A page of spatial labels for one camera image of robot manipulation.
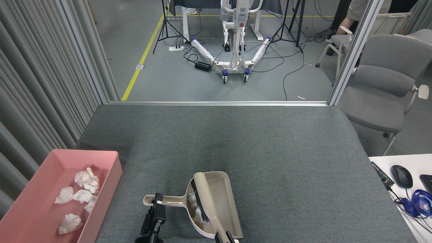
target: brush bristles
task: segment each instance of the brush bristles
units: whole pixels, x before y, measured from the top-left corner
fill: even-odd
[[[194,192],[189,194],[189,197],[188,197],[189,203],[191,204],[191,207],[192,207],[192,205],[194,205],[194,201],[195,201],[195,200],[193,200],[194,196],[195,196],[195,199],[197,202],[196,203],[197,209],[195,211],[194,221],[195,222],[201,221],[201,223],[204,223],[204,224],[208,223],[210,220],[209,220],[209,217],[207,217],[206,213],[204,212],[204,208],[203,208],[203,205],[201,203],[200,196],[198,195],[197,186],[195,185],[194,179],[192,179],[192,181],[191,181],[191,186],[192,186],[192,189],[194,190]]]

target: patient lift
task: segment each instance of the patient lift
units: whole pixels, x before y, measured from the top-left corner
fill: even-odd
[[[267,46],[270,44],[271,37],[267,37],[259,47],[257,53],[252,60],[245,60],[245,28],[246,21],[250,13],[255,13],[261,9],[263,0],[260,0],[258,8],[251,10],[254,0],[237,0],[236,8],[231,8],[231,0],[221,0],[221,20],[224,35],[225,51],[231,51],[230,61],[216,61],[213,57],[194,37],[191,38],[191,44],[195,47],[202,56],[210,61],[212,66],[217,66],[222,73],[222,80],[225,84],[228,79],[228,73],[244,73],[243,81],[247,82],[251,68],[263,57]],[[232,22],[228,22],[228,15],[232,13]],[[228,30],[233,29],[233,45],[229,45]]]

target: tripod stand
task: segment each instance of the tripod stand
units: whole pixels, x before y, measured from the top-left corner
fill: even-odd
[[[161,32],[159,32],[159,37],[158,37],[158,40],[156,41],[156,45],[155,45],[155,48],[153,49],[153,54],[155,53],[155,50],[156,50],[156,46],[158,45],[158,42],[159,41],[163,41],[163,40],[165,40],[165,39],[168,39],[168,38],[177,38],[177,37],[183,37],[183,39],[186,41],[186,42],[189,42],[189,40],[188,39],[186,39],[186,37],[184,37],[170,22],[168,22],[168,20],[166,19],[166,13],[165,13],[165,11],[168,11],[168,7],[167,6],[165,6],[165,0],[162,0],[162,11],[163,11],[163,24],[162,24],[162,28],[161,28]],[[170,26],[171,26],[171,28],[172,28],[172,30],[174,30],[174,32],[176,32],[178,35],[174,35],[174,36],[169,36],[168,35],[168,25],[167,24],[169,24]],[[164,28],[165,28],[165,33],[166,33],[166,37],[163,37],[163,38],[161,38],[161,35],[162,35],[162,32],[164,31]]]
[[[286,1],[285,15],[283,17],[282,25],[279,27],[278,30],[276,30],[276,32],[272,36],[272,38],[271,38],[272,41],[270,43],[274,43],[274,42],[278,42],[278,41],[294,42],[295,46],[298,47],[300,49],[300,51],[303,53],[303,50],[300,48],[299,42],[300,42],[300,33],[302,32],[302,22],[303,22],[303,13],[305,11],[305,1],[306,0],[298,0],[297,1],[297,4],[295,5],[295,8],[294,8],[294,13],[293,13],[292,18],[291,18],[291,24],[289,25],[289,28],[288,28],[288,26],[286,26],[286,13],[288,12],[289,0]],[[297,31],[297,39],[296,39],[292,35],[291,30],[292,30],[292,26],[294,25],[295,16],[297,15],[297,12],[299,10],[300,3],[302,4],[302,6],[300,8],[299,29]],[[288,33],[291,35],[293,40],[282,39],[284,27],[286,28]],[[280,31],[279,39],[275,40],[275,37],[278,35],[279,31]]]

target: yellow floor line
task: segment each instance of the yellow floor line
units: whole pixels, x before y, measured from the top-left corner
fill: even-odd
[[[141,57],[141,60],[140,60],[139,64],[144,64],[144,61],[145,61],[145,59],[147,57],[147,54],[150,51],[150,48],[152,47],[153,41],[155,40],[156,34],[158,33],[158,30],[159,30],[159,28],[160,28],[160,26],[162,24],[162,21],[163,21],[163,15],[161,16],[161,19],[159,20],[159,23],[156,26],[155,31],[153,31],[153,35],[150,38],[150,41],[149,41],[149,43],[148,43],[148,45],[146,47],[146,50],[144,51],[143,56]],[[140,71],[141,71],[141,69],[136,69],[135,70],[135,73],[133,74],[132,79],[129,82],[129,85],[127,86],[127,89],[124,92],[123,98],[121,98],[122,101],[127,100],[127,98],[129,97],[130,91],[132,90],[132,87],[135,84],[135,81],[137,80],[137,77],[138,77],[138,74],[140,73]]]

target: gray chair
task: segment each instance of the gray chair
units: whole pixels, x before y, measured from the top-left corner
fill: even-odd
[[[432,30],[430,29],[421,29],[407,36],[424,42],[426,44],[432,45]]]
[[[404,116],[414,99],[429,96],[426,85],[414,83],[430,61],[431,46],[406,36],[373,35],[365,44],[359,66],[353,71],[338,107],[349,120],[392,134],[383,156],[402,130]],[[404,108],[398,97],[410,91],[414,92],[413,97]]]
[[[372,25],[369,36],[376,34],[396,34],[400,28],[405,25],[411,15],[412,13],[380,13],[377,15],[374,24]],[[327,50],[331,48],[337,54],[336,75],[339,73],[342,57],[348,53],[348,50],[351,46],[351,41],[353,40],[353,33],[343,26],[342,29],[347,33],[347,35],[333,35],[330,38],[332,44],[328,44],[325,47],[315,67],[320,67],[321,60],[323,59]]]

